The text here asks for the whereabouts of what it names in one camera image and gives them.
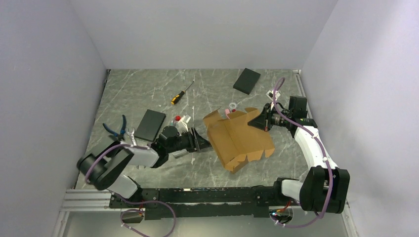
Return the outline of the brown cardboard box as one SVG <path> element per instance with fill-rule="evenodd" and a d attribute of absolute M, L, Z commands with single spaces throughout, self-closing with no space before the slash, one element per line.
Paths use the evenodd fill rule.
<path fill-rule="evenodd" d="M 222 118 L 218 110 L 203 118 L 207 137 L 222 166 L 234 174 L 251 161 L 270 157 L 275 145 L 267 131 L 249 126 L 248 122 L 260 114 L 249 107 Z"/>

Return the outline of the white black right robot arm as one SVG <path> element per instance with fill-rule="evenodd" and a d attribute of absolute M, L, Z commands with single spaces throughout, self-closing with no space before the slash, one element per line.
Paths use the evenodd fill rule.
<path fill-rule="evenodd" d="M 277 106 L 281 104 L 265 104 L 262 112 L 251 119 L 248 125 L 265 132 L 273 126 L 285 127 L 300 146 L 309 170 L 304 181 L 279 178 L 272 192 L 274 202 L 284 205 L 292 198 L 305 211 L 341 214 L 350 175 L 328 155 L 321 142 L 317 123 L 307 116 L 307 99 L 292 96 L 288 108 L 278 111 Z"/>

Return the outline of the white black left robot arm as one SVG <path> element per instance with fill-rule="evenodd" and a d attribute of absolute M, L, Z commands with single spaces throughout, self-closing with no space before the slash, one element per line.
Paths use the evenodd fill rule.
<path fill-rule="evenodd" d="M 168 161 L 171 153 L 182 150 L 193 153 L 209 147 L 210 142 L 193 127 L 179 132 L 174 126 L 166 126 L 147 146 L 129 144 L 110 136 L 103 145 L 81 157 L 76 167 L 86 183 L 99 191 L 118 194 L 127 206 L 136 207 L 144 200 L 143 190 L 134 179 L 123 174 L 127 166 L 158 168 Z"/>

